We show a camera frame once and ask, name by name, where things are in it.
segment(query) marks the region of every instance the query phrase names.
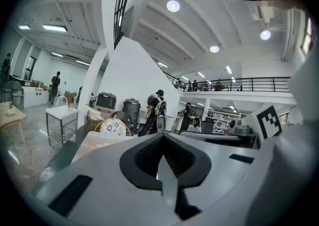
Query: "black container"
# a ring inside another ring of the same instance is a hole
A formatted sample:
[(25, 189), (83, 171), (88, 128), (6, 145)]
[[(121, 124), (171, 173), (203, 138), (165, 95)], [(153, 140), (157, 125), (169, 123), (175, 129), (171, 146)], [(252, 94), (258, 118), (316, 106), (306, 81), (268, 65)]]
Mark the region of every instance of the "black container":
[(141, 104), (134, 99), (126, 99), (124, 102), (123, 111), (131, 116), (131, 122), (129, 124), (130, 129), (136, 129), (138, 126), (139, 113)]
[(98, 98), (96, 100), (96, 106), (109, 108), (109, 109), (115, 109), (116, 104), (116, 96), (112, 93), (100, 93), (98, 95)]

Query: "cardboard box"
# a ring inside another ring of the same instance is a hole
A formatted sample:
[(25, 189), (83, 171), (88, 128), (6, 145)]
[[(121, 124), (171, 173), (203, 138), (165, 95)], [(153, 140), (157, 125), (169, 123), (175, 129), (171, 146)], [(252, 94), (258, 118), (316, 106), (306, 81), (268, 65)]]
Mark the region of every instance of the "cardboard box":
[(111, 117), (111, 114), (116, 111), (115, 109), (109, 109), (100, 106), (95, 106), (93, 109), (99, 111), (104, 120), (109, 119)]
[(76, 93), (65, 91), (64, 96), (68, 100), (68, 103), (74, 103), (74, 97), (76, 96)]

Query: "round ceiling light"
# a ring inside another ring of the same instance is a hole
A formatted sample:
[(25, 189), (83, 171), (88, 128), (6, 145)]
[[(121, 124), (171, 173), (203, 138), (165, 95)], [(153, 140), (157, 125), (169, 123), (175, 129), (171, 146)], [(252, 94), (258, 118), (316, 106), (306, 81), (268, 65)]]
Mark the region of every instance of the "round ceiling light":
[(219, 47), (217, 45), (213, 45), (211, 48), (210, 48), (210, 51), (212, 53), (217, 53), (219, 51)]
[(179, 10), (179, 3), (171, 0), (167, 3), (167, 9), (171, 12), (177, 12)]
[(260, 33), (260, 37), (262, 40), (268, 40), (271, 36), (271, 32), (267, 29), (263, 30), (261, 33)]

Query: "backpack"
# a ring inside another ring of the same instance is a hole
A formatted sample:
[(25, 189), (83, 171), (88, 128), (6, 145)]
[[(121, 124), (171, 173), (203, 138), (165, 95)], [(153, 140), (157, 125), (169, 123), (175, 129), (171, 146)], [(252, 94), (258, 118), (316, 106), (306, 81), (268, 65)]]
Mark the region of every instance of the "backpack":
[(190, 106), (190, 105), (188, 105), (188, 106), (190, 107), (190, 110), (189, 110), (189, 112), (187, 114), (187, 117), (195, 116), (196, 115), (195, 109), (192, 106)]
[(53, 82), (53, 87), (58, 87), (59, 86), (59, 78), (55, 77), (54, 82)]
[(155, 107), (155, 115), (156, 116), (165, 116), (166, 115), (166, 101), (160, 100), (160, 98), (157, 98), (159, 100), (159, 103)]
[(151, 102), (153, 101), (153, 99), (156, 98), (153, 94), (149, 96), (148, 98), (148, 106), (151, 104)]

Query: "column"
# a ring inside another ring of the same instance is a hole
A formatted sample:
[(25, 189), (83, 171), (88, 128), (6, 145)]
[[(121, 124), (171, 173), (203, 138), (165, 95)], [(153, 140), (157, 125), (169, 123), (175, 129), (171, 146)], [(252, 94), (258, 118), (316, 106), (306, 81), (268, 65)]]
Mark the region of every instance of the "column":
[(98, 75), (102, 62), (107, 53), (108, 53), (107, 48), (100, 45), (93, 57), (93, 60), (88, 69), (88, 72), (86, 73), (86, 76), (83, 82), (82, 91), (81, 91), (80, 101), (78, 105), (78, 110), (79, 110), (78, 123), (77, 123), (78, 128), (84, 125), (85, 105), (89, 104), (93, 85), (95, 83), (96, 77)]
[(20, 39), (20, 42), (19, 42), (18, 46), (15, 49), (14, 55), (13, 55), (13, 57), (11, 59), (11, 66), (10, 66), (10, 72), (9, 72), (10, 75), (13, 75), (15, 64), (16, 64), (16, 61), (18, 59), (18, 56), (20, 54), (20, 51), (21, 51), (21, 48), (22, 48), (24, 42), (25, 42), (25, 38), (23, 37), (22, 39)]
[(209, 107), (210, 107), (210, 99), (207, 98), (206, 102), (205, 102), (205, 108), (204, 108), (204, 113), (203, 113), (203, 119), (202, 120), (205, 120), (206, 116), (208, 115)]
[(31, 57), (31, 54), (32, 54), (32, 52), (34, 50), (34, 47), (35, 47), (34, 45), (31, 46), (31, 48), (30, 48), (30, 50), (28, 52), (28, 55), (27, 55), (27, 57), (25, 59), (25, 63), (24, 63), (24, 66), (23, 66), (23, 69), (22, 69), (22, 73), (21, 73), (21, 79), (24, 79), (25, 70), (26, 70), (26, 67), (28, 65), (29, 59)]

